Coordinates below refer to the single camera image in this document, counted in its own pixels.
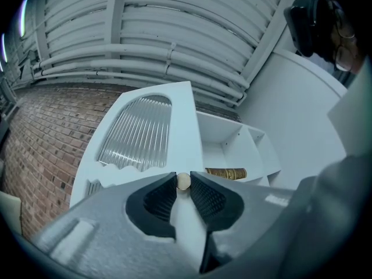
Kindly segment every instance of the white pipe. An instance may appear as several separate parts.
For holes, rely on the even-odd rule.
[[[144,61],[137,60],[116,60],[116,59],[104,59],[104,60],[92,60],[86,62],[74,62],[70,64],[65,64],[57,67],[53,67],[47,70],[43,70],[35,74],[36,77],[41,77],[47,74],[62,72],[66,70],[72,70],[77,68],[102,68],[102,67],[113,67],[120,68],[127,71],[134,71],[143,73],[144,71],[157,74],[166,74],[173,77],[181,78],[183,80],[192,81],[193,83],[202,84],[214,89],[217,89],[221,92],[229,94],[236,98],[242,98],[243,93],[236,91],[212,78],[201,76],[198,73],[193,73],[191,71],[186,71],[179,68],[168,67],[165,69],[165,66],[160,63],[149,63]]]
[[[199,70],[217,78],[221,77],[222,79],[226,81],[232,81],[244,87],[245,89],[249,88],[249,84],[239,74],[231,73],[218,67],[217,65],[209,63],[208,61],[201,60],[184,53],[148,45],[106,44],[89,46],[88,48],[80,48],[70,52],[61,53],[58,56],[54,56],[45,61],[36,63],[33,66],[33,69],[41,68],[43,66],[54,64],[63,60],[69,60],[86,55],[104,54],[106,52],[120,53],[122,55],[130,55],[164,61],[170,59],[172,63]]]
[[[56,74],[49,74],[47,76],[40,76],[35,77],[35,80],[39,80],[41,78],[51,78],[51,77],[70,77],[70,76],[109,76],[109,77],[121,77],[121,78],[128,78],[130,80],[139,80],[139,81],[147,81],[150,83],[155,84],[169,84],[173,83],[172,81],[161,80],[155,77],[148,77],[148,76],[138,76],[136,74],[129,74],[129,73],[116,73],[116,72],[105,72],[105,71],[73,71],[73,72],[66,72],[66,73],[56,73]],[[227,99],[223,96],[205,91],[199,88],[192,88],[193,92],[200,93],[205,96],[212,97],[214,99],[218,99],[224,102],[231,103],[233,105],[238,105],[238,102],[234,102],[230,99]]]

